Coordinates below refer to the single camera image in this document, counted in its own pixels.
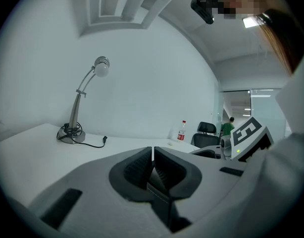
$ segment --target lamp head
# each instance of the lamp head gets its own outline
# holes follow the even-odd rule
[[[110,62],[106,57],[98,57],[95,61],[95,74],[98,77],[106,77],[109,72]]]

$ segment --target white desk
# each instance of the white desk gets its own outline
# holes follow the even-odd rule
[[[147,146],[163,146],[186,153],[199,149],[169,139],[119,137],[108,137],[105,147],[97,149],[57,141],[58,129],[43,124],[0,142],[0,185],[7,195],[26,207],[45,188],[83,163]],[[86,134],[85,143],[102,145],[102,138]]]

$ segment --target bottle label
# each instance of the bottle label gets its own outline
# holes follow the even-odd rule
[[[178,131],[177,139],[184,140],[184,137],[185,137],[185,131],[183,131],[183,130]]]

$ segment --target lamp cord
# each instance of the lamp cord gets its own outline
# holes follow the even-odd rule
[[[63,138],[66,138],[66,137],[69,137],[70,139],[72,139],[76,144],[80,144],[80,145],[88,145],[88,146],[91,146],[91,147],[94,147],[94,148],[103,148],[104,145],[106,144],[106,140],[107,140],[107,137],[104,136],[102,138],[102,142],[103,142],[103,146],[95,146],[95,145],[90,145],[90,144],[86,144],[86,143],[80,143],[80,142],[77,142],[73,139],[73,136],[76,136],[77,133],[79,133],[77,136],[81,135],[82,132],[83,132],[83,127],[80,125],[80,123],[78,122],[77,123],[77,127],[76,128],[68,128],[68,123],[65,123],[61,129],[65,129],[65,131],[67,131],[68,133],[62,137],[59,137],[58,136],[58,133],[56,135],[56,139],[59,140],[59,141],[62,141]]]

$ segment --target office chair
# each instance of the office chair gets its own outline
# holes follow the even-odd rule
[[[194,134],[191,144],[199,148],[204,148],[210,145],[219,145],[219,137],[207,135],[207,133],[216,133],[216,126],[212,123],[201,121],[197,131],[203,132],[203,134]]]

